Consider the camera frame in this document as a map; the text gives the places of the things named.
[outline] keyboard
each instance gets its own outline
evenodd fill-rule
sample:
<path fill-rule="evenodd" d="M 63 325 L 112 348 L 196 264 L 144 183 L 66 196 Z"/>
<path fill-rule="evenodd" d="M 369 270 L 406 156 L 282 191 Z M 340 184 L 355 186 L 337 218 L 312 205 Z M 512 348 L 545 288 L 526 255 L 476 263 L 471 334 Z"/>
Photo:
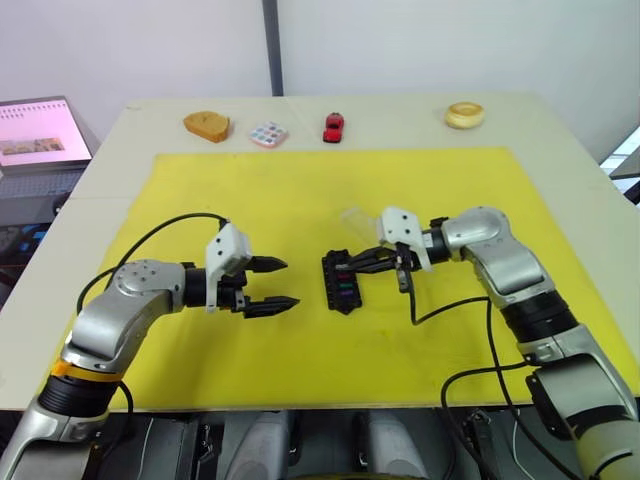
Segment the keyboard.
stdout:
<path fill-rule="evenodd" d="M 73 190 L 82 172 L 4 176 L 0 178 L 0 199 L 62 195 Z"/>

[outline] bread slice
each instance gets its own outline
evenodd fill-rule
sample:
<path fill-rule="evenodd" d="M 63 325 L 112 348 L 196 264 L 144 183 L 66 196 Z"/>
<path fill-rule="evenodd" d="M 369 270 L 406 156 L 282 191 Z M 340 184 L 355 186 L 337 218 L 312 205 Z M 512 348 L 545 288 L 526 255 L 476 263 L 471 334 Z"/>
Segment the bread slice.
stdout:
<path fill-rule="evenodd" d="M 184 119 L 184 126 L 187 130 L 215 143 L 222 142 L 227 138 L 229 124 L 229 117 L 216 112 L 195 112 L 187 115 Z"/>

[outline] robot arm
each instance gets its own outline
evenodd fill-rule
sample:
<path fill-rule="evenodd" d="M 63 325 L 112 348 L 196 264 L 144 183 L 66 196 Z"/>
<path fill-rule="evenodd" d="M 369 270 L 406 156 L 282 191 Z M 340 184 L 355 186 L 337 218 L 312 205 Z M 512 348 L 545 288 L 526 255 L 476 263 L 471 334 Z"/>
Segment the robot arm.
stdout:
<path fill-rule="evenodd" d="M 252 302 L 242 287 L 245 270 L 286 267 L 273 257 L 256 257 L 248 238 L 227 223 L 206 251 L 206 268 L 139 260 L 125 264 L 108 288 L 78 315 L 42 392 L 25 411 L 4 455 L 0 480 L 10 480 L 25 449 L 35 441 L 83 442 L 105 423 L 107 407 L 147 331 L 160 316 L 185 306 L 275 315 L 298 303 L 290 297 Z"/>
<path fill-rule="evenodd" d="M 524 359 L 539 367 L 527 385 L 550 432 L 575 441 L 585 476 L 634 478 L 640 471 L 635 400 L 536 256 L 513 237 L 504 213 L 477 207 L 456 218 L 432 220 L 430 226 L 422 231 L 411 212 L 385 209 L 377 221 L 378 237 L 395 246 L 397 257 L 370 249 L 353 257 L 350 269 L 395 268 L 404 292 L 411 271 L 430 271 L 432 263 L 449 259 L 470 261 Z"/>

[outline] small toy car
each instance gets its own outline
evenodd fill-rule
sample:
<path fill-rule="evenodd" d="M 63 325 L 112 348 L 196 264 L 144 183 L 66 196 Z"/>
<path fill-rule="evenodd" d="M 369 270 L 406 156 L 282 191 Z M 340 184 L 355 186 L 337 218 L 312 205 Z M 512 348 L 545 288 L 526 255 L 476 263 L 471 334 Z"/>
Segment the small toy car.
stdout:
<path fill-rule="evenodd" d="M 340 143 L 340 140 L 342 140 L 343 127 L 344 118 L 339 113 L 333 112 L 327 117 L 322 140 L 326 143 Z"/>

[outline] white wall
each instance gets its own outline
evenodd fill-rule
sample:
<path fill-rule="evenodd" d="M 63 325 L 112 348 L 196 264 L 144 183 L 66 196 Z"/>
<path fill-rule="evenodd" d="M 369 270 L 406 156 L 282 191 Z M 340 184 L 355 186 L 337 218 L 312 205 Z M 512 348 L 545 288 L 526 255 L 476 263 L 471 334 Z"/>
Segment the white wall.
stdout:
<path fill-rule="evenodd" d="M 271 94 L 260 0 L 7 0 L 0 25 L 0 100 L 67 95 L 99 139 L 135 98 Z"/>
<path fill-rule="evenodd" d="M 638 5 L 280 0 L 285 92 L 533 90 L 604 159 L 638 125 Z"/>

